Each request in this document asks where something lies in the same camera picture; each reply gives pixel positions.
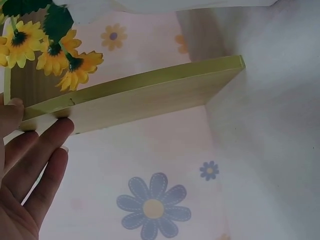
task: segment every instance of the dark flower center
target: dark flower center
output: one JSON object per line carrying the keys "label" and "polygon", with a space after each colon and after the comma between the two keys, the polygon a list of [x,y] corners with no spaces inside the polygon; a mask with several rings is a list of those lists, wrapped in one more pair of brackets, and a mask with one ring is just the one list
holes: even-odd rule
{"label": "dark flower center", "polygon": [[116,40],[118,37],[118,34],[116,32],[113,32],[110,34],[109,38],[113,41],[113,40]]}
{"label": "dark flower center", "polygon": [[12,38],[12,41],[11,41],[11,45],[13,47],[19,47],[22,44],[24,44],[24,42],[26,41],[27,37],[28,37],[28,35],[25,32],[15,30],[13,38]]}
{"label": "dark flower center", "polygon": [[75,70],[79,69],[84,63],[83,58],[73,57],[70,53],[67,54],[66,58],[69,61],[69,72],[74,72]]}
{"label": "dark flower center", "polygon": [[48,54],[52,57],[59,55],[61,51],[62,51],[61,46],[57,43],[52,43],[47,50]]}

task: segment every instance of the finger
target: finger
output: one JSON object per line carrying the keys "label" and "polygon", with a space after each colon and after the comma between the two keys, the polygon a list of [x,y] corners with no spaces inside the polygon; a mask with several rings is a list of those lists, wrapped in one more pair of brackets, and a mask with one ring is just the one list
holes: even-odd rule
{"label": "finger", "polygon": [[16,130],[24,115],[22,100],[13,98],[8,105],[0,106],[0,137],[4,138]]}
{"label": "finger", "polygon": [[30,131],[15,137],[5,145],[4,175],[35,144],[37,139],[38,134],[35,131]]}
{"label": "finger", "polygon": [[39,184],[23,205],[39,229],[64,177],[67,162],[68,153],[66,150],[62,148],[55,150],[49,159]]}
{"label": "finger", "polygon": [[4,176],[2,183],[17,201],[21,203],[24,200],[53,152],[62,146],[73,130],[74,124],[70,119],[59,119]]}

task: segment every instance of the small blue flower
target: small blue flower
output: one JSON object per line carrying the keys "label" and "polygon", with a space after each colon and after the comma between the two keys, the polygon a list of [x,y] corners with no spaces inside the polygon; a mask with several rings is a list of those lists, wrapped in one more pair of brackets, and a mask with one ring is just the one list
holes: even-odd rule
{"label": "small blue flower", "polygon": [[191,211],[184,206],[176,206],[183,201],[187,191],[182,185],[175,185],[168,191],[168,179],[163,173],[152,175],[149,188],[140,177],[133,177],[128,183],[132,193],[120,195],[116,204],[124,211],[132,212],[121,223],[126,229],[141,228],[142,240],[154,240],[158,230],[166,238],[178,235],[178,227],[173,221],[185,222],[191,218]]}
{"label": "small blue flower", "polygon": [[205,162],[202,167],[200,167],[201,177],[209,181],[210,179],[216,179],[216,175],[219,174],[218,164],[214,161]]}

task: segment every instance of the yellow flower center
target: yellow flower center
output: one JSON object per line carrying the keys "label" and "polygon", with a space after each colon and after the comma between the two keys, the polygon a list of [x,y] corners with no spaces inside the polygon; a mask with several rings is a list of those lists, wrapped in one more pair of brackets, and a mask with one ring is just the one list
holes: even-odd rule
{"label": "yellow flower center", "polygon": [[207,170],[206,170],[206,173],[207,174],[212,174],[214,172],[214,170],[212,169],[212,167],[209,167]]}
{"label": "yellow flower center", "polygon": [[143,204],[143,213],[150,219],[161,218],[165,212],[165,207],[159,200],[149,199]]}

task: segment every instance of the wall shelf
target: wall shelf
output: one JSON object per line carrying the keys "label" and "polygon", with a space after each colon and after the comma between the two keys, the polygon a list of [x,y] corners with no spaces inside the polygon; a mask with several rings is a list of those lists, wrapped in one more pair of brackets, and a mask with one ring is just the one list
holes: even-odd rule
{"label": "wall shelf", "polygon": [[162,68],[101,83],[30,105],[19,129],[42,133],[69,117],[74,134],[204,105],[245,68],[241,56],[227,56]]}

